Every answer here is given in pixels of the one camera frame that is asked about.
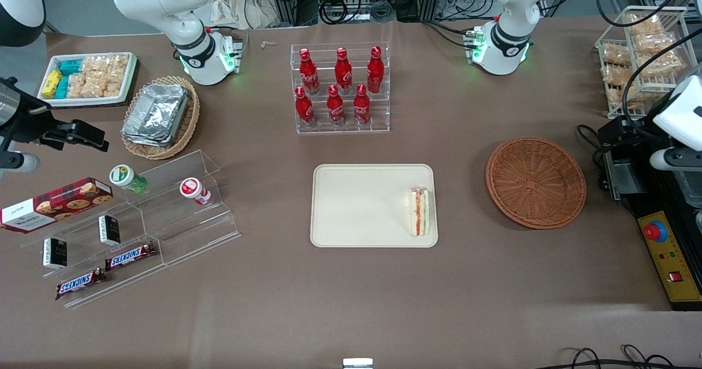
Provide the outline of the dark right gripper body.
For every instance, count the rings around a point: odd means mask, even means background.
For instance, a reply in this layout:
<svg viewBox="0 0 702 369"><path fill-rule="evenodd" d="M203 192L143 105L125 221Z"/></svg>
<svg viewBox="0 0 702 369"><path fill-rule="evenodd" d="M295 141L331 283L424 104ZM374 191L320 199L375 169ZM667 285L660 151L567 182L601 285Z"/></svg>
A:
<svg viewBox="0 0 702 369"><path fill-rule="evenodd" d="M60 125L46 106L29 98L2 102L2 151L7 151L12 141L30 143Z"/></svg>

